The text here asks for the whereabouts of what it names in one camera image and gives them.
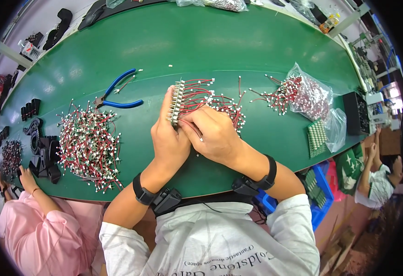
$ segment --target pliers handle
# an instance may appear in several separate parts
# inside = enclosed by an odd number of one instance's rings
[[[121,81],[124,77],[126,77],[129,74],[132,74],[136,71],[135,68],[126,71],[125,73],[121,74],[118,76],[113,83],[108,87],[108,89],[105,91],[105,95],[100,97],[98,100],[96,100],[94,103],[96,104],[97,107],[100,106],[112,106],[112,107],[117,107],[117,108],[133,108],[137,107],[143,104],[143,100],[138,100],[135,102],[130,102],[130,103],[118,103],[118,102],[110,102],[110,101],[105,101],[104,98],[111,93],[112,90],[114,90],[114,87],[117,85],[119,81]]]

